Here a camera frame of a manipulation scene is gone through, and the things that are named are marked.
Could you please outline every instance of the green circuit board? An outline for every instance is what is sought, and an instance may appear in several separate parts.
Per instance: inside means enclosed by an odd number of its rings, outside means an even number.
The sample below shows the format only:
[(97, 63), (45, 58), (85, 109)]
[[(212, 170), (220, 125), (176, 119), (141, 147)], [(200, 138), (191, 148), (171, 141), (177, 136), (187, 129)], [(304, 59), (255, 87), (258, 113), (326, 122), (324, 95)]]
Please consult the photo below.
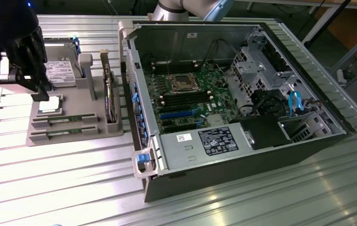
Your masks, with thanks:
[(172, 119), (161, 119), (161, 115), (167, 113), (160, 112), (160, 110), (165, 107), (161, 104), (163, 100), (160, 99), (160, 95), (175, 95), (177, 93), (175, 92), (175, 87), (172, 83), (172, 76), (177, 74), (156, 75), (152, 72), (145, 71), (151, 101), (161, 134), (169, 133), (165, 128), (180, 125), (196, 124), (196, 129), (211, 127), (211, 124), (207, 119), (208, 116), (213, 114), (220, 114), (223, 122), (228, 124), (228, 122), (236, 117), (239, 112), (239, 109), (235, 104), (235, 99), (225, 86), (225, 78), (223, 76), (223, 73), (217, 69), (213, 69), (213, 71), (211, 71), (208, 69), (208, 63), (205, 63), (199, 71), (193, 73), (181, 73), (179, 75), (183, 74), (189, 74), (195, 78), (199, 86), (197, 92), (211, 91), (213, 99), (201, 103), (188, 104), (191, 106), (191, 110), (185, 111), (193, 111), (193, 115)]

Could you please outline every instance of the metal workbench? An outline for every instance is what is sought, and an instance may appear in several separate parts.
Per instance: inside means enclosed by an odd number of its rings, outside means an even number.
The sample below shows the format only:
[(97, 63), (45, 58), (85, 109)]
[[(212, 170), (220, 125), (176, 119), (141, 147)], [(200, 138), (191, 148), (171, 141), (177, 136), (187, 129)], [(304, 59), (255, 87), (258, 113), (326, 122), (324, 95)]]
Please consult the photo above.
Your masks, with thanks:
[[(99, 50), (108, 48), (120, 75), (117, 21), (144, 17), (39, 19), (45, 37), (77, 35), (83, 52), (93, 55), (95, 76), (101, 76)], [(357, 129), (357, 106), (285, 25), (273, 19), (225, 20), (270, 26)], [(0, 224), (357, 225), (357, 134), (300, 164), (144, 203), (128, 120), (120, 137), (25, 147), (31, 104), (28, 95), (0, 89)]]

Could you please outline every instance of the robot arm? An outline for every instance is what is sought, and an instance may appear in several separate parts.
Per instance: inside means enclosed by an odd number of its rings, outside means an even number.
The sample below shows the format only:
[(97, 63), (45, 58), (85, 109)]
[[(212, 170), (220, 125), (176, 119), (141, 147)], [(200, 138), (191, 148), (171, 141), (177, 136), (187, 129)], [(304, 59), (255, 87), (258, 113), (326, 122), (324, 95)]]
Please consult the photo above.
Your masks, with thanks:
[(159, 0), (152, 20), (188, 20), (188, 12), (207, 21), (220, 21), (235, 0)]
[(27, 0), (0, 0), (0, 86), (48, 100), (43, 33)]

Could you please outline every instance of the blue cable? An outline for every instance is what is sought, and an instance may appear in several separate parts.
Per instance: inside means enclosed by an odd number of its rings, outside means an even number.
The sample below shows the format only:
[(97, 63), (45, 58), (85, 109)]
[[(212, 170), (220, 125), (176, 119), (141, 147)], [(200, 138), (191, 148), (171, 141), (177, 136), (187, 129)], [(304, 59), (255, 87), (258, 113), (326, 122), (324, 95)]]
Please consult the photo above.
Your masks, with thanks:
[(290, 117), (292, 117), (292, 97), (293, 95), (296, 95), (296, 107), (298, 107), (301, 109), (301, 111), (304, 111), (304, 106), (302, 106), (302, 99), (301, 99), (301, 94), (298, 91), (293, 91), (290, 92), (289, 95), (289, 111), (290, 111)]

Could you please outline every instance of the motherboard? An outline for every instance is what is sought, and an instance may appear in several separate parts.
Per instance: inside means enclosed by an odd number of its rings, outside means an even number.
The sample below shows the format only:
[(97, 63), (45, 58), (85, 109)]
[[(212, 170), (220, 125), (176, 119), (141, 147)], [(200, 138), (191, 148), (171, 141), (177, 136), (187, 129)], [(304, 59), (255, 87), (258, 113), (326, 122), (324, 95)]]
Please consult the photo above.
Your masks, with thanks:
[(173, 68), (160, 73), (153, 67), (145, 79), (161, 134), (228, 124), (236, 117), (236, 100), (215, 63), (185, 73)]

